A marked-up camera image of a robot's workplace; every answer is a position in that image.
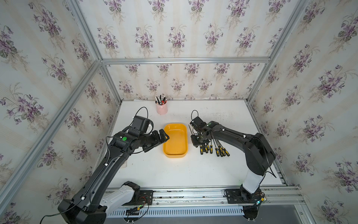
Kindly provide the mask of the yellow plastic storage tray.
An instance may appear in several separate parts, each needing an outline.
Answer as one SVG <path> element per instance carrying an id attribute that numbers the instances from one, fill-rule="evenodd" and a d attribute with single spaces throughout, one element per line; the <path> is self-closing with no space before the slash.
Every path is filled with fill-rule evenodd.
<path id="1" fill-rule="evenodd" d="M 163 153 L 168 158 L 182 158 L 188 152 L 187 128 L 181 123 L 167 124 L 164 128 L 169 140 L 163 145 Z"/>

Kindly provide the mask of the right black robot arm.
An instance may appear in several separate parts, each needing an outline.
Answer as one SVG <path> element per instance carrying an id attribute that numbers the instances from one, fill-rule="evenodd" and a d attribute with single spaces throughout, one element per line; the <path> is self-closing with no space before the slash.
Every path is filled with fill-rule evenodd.
<path id="1" fill-rule="evenodd" d="M 224 142 L 241 150 L 245 154 L 249 169 L 241 185 L 241 191 L 248 196 L 258 192 L 266 172 L 271 171 L 270 168 L 277 157 L 263 134 L 241 133 L 215 121 L 206 123 L 199 117 L 194 118 L 190 126 L 196 132 L 191 135 L 195 147 L 206 146 L 211 141 L 217 141 L 217 144 Z"/>

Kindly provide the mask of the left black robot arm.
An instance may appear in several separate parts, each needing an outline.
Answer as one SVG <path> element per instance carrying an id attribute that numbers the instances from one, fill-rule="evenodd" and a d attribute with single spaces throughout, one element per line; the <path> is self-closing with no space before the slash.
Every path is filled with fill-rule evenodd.
<path id="1" fill-rule="evenodd" d="M 109 214 L 132 200 L 135 189 L 130 182 L 123 185 L 123 190 L 110 194 L 108 199 L 103 196 L 118 170 L 136 149 L 147 152 L 170 139 L 163 129 L 146 131 L 147 126 L 128 126 L 113 136 L 105 157 L 87 183 L 72 199 L 64 199 L 59 204 L 58 211 L 67 224 L 103 224 Z"/>

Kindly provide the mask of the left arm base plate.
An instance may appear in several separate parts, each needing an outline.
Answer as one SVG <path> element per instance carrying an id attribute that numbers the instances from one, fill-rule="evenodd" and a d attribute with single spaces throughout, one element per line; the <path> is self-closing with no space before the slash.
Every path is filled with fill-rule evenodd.
<path id="1" fill-rule="evenodd" d="M 135 191 L 132 200 L 125 205 L 152 205 L 153 203 L 153 190 L 140 190 Z"/>

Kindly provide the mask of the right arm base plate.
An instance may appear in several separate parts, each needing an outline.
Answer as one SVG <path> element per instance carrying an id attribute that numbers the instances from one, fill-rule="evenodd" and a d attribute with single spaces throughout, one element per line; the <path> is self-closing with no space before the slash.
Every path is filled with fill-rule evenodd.
<path id="1" fill-rule="evenodd" d="M 265 200 L 265 194 L 257 189 L 255 193 L 249 193 L 243 187 L 239 189 L 225 189 L 224 197 L 229 204 L 261 204 Z"/>

